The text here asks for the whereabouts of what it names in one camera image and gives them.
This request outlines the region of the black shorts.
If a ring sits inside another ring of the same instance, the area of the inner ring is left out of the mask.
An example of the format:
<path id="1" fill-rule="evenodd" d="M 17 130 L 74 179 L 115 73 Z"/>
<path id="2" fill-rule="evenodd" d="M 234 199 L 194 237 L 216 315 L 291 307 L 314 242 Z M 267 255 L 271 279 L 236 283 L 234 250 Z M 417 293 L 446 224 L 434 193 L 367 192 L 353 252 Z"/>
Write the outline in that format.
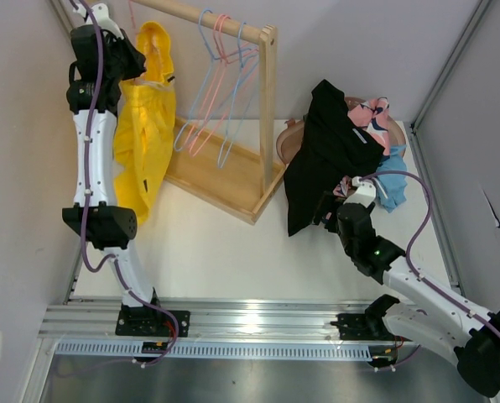
<path id="1" fill-rule="evenodd" d="M 300 149 L 284 172 L 290 237 L 326 215 L 319 205 L 344 177 L 372 174 L 384 155 L 384 147 L 348 117 L 343 91 L 324 79 L 311 96 Z"/>

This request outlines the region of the light blue shorts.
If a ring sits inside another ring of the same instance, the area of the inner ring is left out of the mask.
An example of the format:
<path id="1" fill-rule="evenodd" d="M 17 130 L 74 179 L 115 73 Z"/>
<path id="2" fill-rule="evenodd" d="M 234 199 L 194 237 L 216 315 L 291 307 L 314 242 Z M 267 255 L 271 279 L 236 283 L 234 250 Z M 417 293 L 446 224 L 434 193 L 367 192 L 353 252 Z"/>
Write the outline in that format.
<path id="1" fill-rule="evenodd" d="M 407 165 L 404 163 L 405 150 L 405 144 L 392 145 L 389 149 L 389 155 L 382 157 L 377 172 L 392 170 L 407 171 Z M 388 213 L 406 202 L 404 192 L 407 182 L 404 175 L 380 175 L 377 177 L 377 181 L 379 203 Z"/>

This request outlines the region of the yellow shorts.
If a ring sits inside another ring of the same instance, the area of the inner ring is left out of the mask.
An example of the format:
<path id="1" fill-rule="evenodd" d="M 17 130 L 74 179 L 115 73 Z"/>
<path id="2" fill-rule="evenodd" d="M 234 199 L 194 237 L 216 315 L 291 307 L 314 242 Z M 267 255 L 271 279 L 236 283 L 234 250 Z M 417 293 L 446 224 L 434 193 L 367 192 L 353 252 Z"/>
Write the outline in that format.
<path id="1" fill-rule="evenodd" d="M 146 71 L 121 83 L 125 101 L 113 140 L 113 156 L 122 170 L 114 186 L 120 207 L 134 210 L 143 224 L 154 206 L 173 153 L 176 96 L 171 40 L 154 21 L 142 25 L 136 47 Z"/>

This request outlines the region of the pink patterned shorts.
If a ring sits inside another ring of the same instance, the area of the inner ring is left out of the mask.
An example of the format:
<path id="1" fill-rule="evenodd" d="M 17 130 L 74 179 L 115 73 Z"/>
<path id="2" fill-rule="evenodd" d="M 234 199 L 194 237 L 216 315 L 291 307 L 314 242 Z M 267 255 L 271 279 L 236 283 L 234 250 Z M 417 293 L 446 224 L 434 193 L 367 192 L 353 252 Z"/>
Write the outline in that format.
<path id="1" fill-rule="evenodd" d="M 376 172 L 390 158 L 388 130 L 389 102 L 386 97 L 360 102 L 343 111 L 331 124 L 327 159 L 336 173 L 315 211 L 315 224 L 322 222 L 330 226 L 336 204 L 347 198 L 352 190 L 351 179 Z"/>

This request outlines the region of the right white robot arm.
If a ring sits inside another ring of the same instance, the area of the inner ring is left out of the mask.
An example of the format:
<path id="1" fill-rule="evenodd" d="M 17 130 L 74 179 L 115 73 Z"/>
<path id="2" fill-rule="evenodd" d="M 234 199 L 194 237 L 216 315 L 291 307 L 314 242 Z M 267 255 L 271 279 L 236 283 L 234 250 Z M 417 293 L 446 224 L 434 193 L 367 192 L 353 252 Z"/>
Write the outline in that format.
<path id="1" fill-rule="evenodd" d="M 366 309 L 364 327 L 373 338 L 389 333 L 417 343 L 455 366 L 474 391 L 500 393 L 500 310 L 455 293 L 414 265 L 407 252 L 376 234 L 373 203 L 328 199 L 326 229 L 336 232 L 352 263 L 366 277 L 414 303 L 384 295 Z"/>

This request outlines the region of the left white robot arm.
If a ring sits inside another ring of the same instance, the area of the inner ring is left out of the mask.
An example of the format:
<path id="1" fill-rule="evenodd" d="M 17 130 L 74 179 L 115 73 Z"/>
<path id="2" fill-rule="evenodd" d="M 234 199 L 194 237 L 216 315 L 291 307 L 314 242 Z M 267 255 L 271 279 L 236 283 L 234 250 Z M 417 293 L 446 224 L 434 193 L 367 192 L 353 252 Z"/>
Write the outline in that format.
<path id="1" fill-rule="evenodd" d="M 153 336 L 164 316 L 135 248 L 137 215 L 118 205 L 112 168 L 120 83 L 143 73 L 145 58 L 126 35 L 92 24 L 73 29 L 70 39 L 76 59 L 66 98 L 76 127 L 78 176 L 73 205 L 62 218 L 80 237 L 85 267 L 96 273 L 111 265 L 122 287 L 122 309 L 135 314 L 142 334 Z"/>

